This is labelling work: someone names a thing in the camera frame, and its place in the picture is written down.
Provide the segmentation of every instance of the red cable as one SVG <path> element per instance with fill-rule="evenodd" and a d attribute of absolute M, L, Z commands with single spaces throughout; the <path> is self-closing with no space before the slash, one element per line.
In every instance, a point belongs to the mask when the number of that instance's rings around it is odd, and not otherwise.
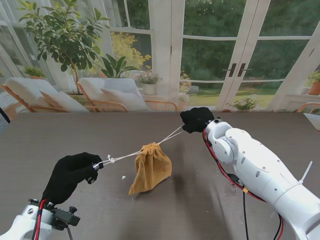
<path fill-rule="evenodd" d="M 44 209 L 44 205 L 45 202 L 47 201 L 47 199 L 43 199 L 40 203 L 39 206 L 39 210 L 42 211 Z M 40 225 L 41 225 L 41 217 L 42 217 L 42 212 L 38 215 L 38 222 L 37 222 L 37 226 L 36 226 L 36 232 L 35 232 L 35 240 L 39 239 L 39 235 L 40 235 Z"/>
<path fill-rule="evenodd" d="M 224 170 L 224 168 L 221 166 L 220 162 L 218 161 L 218 158 L 214 152 L 214 150 L 212 149 L 212 147 L 209 145 L 209 142 L 206 140 L 206 130 L 204 129 L 203 132 L 202 132 L 202 137 L 203 137 L 203 140 L 205 142 L 205 145 L 206 147 L 208 148 L 209 152 L 211 153 L 212 157 L 214 158 L 216 164 L 218 165 L 218 168 L 220 170 L 220 172 L 222 173 L 222 175 L 227 178 L 232 184 L 236 185 L 238 188 L 240 188 L 241 190 L 244 189 L 243 186 L 239 185 L 238 183 L 236 183 L 235 181 L 233 181 L 227 174 L 226 174 L 226 171 Z M 251 197 L 255 198 L 255 199 L 258 199 L 262 202 L 266 202 L 265 200 L 263 200 L 261 197 L 255 195 L 254 193 L 248 191 L 247 192 L 248 195 L 250 195 Z"/>
<path fill-rule="evenodd" d="M 232 184 L 236 185 L 238 188 L 240 188 L 241 190 L 243 190 L 244 187 L 241 186 L 241 185 L 239 185 L 239 184 L 236 183 L 235 181 L 233 181 L 233 180 L 226 174 L 226 171 L 225 171 L 224 168 L 221 166 L 221 164 L 220 164 L 220 162 L 218 161 L 218 158 L 217 158 L 214 150 L 213 150 L 212 147 L 209 145 L 209 142 L 206 140 L 206 130 L 205 130 L 205 129 L 204 129 L 203 132 L 202 132 L 202 137 L 203 137 L 203 140 L 204 140 L 204 142 L 205 142 L 206 147 L 208 148 L 209 152 L 211 153 L 212 157 L 214 158 L 214 160 L 215 160 L 216 164 L 218 165 L 218 168 L 219 168 L 220 172 L 222 173 L 222 175 L 225 176 Z M 255 198 L 255 199 L 258 199 L 258 200 L 266 203 L 265 200 L 263 200 L 261 197 L 255 195 L 254 193 L 252 193 L 252 192 L 250 192 L 250 191 L 248 191 L 247 194 L 250 195 L 251 197 Z M 282 226 L 281 226 L 281 231 L 280 231 L 280 234 L 279 234 L 277 240 L 280 240 L 280 239 L 281 239 L 281 237 L 282 237 L 282 235 L 283 235 L 283 233 L 284 233 L 284 228 L 285 228 L 285 220 L 284 220 L 284 218 L 283 218 L 282 216 L 280 216 L 280 217 L 281 217 Z"/>
<path fill-rule="evenodd" d="M 282 234 L 284 233 L 284 229 L 285 229 L 285 220 L 284 218 L 281 216 L 281 222 L 282 222 L 282 226 L 281 226 L 281 231 L 280 234 L 278 236 L 278 238 L 276 240 L 280 240 L 282 237 Z"/>

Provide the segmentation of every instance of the white planter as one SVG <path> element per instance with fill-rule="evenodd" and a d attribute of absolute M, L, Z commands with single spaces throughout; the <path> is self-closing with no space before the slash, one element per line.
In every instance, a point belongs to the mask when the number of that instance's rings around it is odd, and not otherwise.
<path fill-rule="evenodd" d="M 156 84 L 142 84 L 144 95 L 157 95 L 157 85 Z"/>
<path fill-rule="evenodd" d="M 178 101 L 178 111 L 185 111 L 187 109 L 187 104 L 186 101 Z"/>
<path fill-rule="evenodd" d="M 302 88 L 301 89 L 301 94 L 307 94 L 308 92 L 309 92 L 309 90 L 310 90 L 310 87 L 304 87 L 304 88 Z"/>

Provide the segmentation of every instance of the white cushion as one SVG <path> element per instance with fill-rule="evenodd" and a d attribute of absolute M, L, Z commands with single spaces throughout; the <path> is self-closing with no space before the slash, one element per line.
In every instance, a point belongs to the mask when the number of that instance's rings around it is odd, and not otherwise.
<path fill-rule="evenodd" d="M 123 104 L 128 111 L 149 110 L 145 101 L 134 93 L 126 93 L 117 90 L 106 90 L 103 88 L 101 88 L 101 91 L 108 97 L 110 102 Z"/>
<path fill-rule="evenodd" d="M 104 88 L 105 78 L 81 78 L 79 82 L 89 99 L 108 102 L 107 96 L 100 90 Z"/>
<path fill-rule="evenodd" d="M 312 125 L 320 131 L 320 115 L 310 113 L 304 113 L 304 115 L 308 118 Z"/>
<path fill-rule="evenodd" d="M 93 78 L 85 77 L 79 80 L 85 93 L 91 100 L 112 102 L 107 95 L 103 94 L 101 89 L 117 90 L 122 93 L 135 94 L 142 101 L 144 100 L 131 78 Z"/>
<path fill-rule="evenodd" d="M 52 107 L 52 105 L 45 100 L 41 92 L 48 95 L 57 94 L 57 90 L 43 79 L 30 79 L 23 77 L 11 77 L 5 81 L 15 94 L 23 99 L 30 106 L 44 106 Z M 52 110 L 35 109 L 37 112 L 54 112 Z"/>
<path fill-rule="evenodd" d="M 41 92 L 41 94 L 43 95 L 44 99 L 48 101 L 54 108 L 63 109 L 68 112 L 89 113 L 89 111 L 84 106 L 82 106 L 79 102 L 74 100 L 63 91 L 55 94 L 46 94 L 44 92 Z"/>

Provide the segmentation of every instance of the black cable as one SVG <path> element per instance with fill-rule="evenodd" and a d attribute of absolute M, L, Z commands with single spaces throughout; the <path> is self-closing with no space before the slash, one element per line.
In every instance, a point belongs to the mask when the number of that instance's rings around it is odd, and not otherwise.
<path fill-rule="evenodd" d="M 278 230 L 276 231 L 276 234 L 275 234 L 273 240 L 276 240 L 276 239 L 277 239 L 277 236 L 278 236 L 278 234 L 279 234 L 279 232 L 280 232 L 280 228 L 281 228 L 281 224 L 282 224 L 281 216 L 280 216 L 279 213 L 278 213 L 278 216 L 279 216 L 279 227 L 278 227 Z"/>
<path fill-rule="evenodd" d="M 34 240 L 36 238 L 37 225 L 38 225 L 38 216 L 39 216 L 39 209 L 38 209 L 38 212 L 37 212 L 36 217 L 35 217 L 35 225 L 34 225 L 34 228 L 33 228 L 33 234 L 32 234 L 31 240 Z"/>
<path fill-rule="evenodd" d="M 0 114 L 3 116 L 3 118 L 6 120 L 6 122 L 9 124 L 10 123 L 10 118 L 8 117 L 8 115 L 5 113 L 5 111 L 2 110 L 2 108 L 0 107 Z"/>
<path fill-rule="evenodd" d="M 246 194 L 244 191 L 242 193 L 243 193 L 243 215 L 244 215 L 245 234 L 246 234 L 246 240 L 249 240 L 247 214 L 246 214 Z"/>

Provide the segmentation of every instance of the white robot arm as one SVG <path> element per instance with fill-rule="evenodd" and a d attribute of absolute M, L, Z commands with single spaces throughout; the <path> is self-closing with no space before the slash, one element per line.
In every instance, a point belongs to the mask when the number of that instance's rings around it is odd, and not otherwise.
<path fill-rule="evenodd" d="M 250 192 L 264 199 L 291 225 L 297 240 L 320 239 L 320 199 L 302 185 L 284 163 L 244 130 L 221 119 L 205 129 L 221 164 L 232 164 Z"/>
<path fill-rule="evenodd" d="M 37 199 L 29 199 L 29 202 L 22 213 L 15 217 L 11 228 L 0 235 L 0 240 L 30 240 L 40 202 Z M 54 229 L 60 231 L 67 229 L 72 240 L 69 225 L 77 226 L 80 221 L 80 218 L 74 215 L 76 211 L 74 206 L 71 206 L 67 212 L 49 203 L 42 211 L 39 240 L 48 239 Z"/>

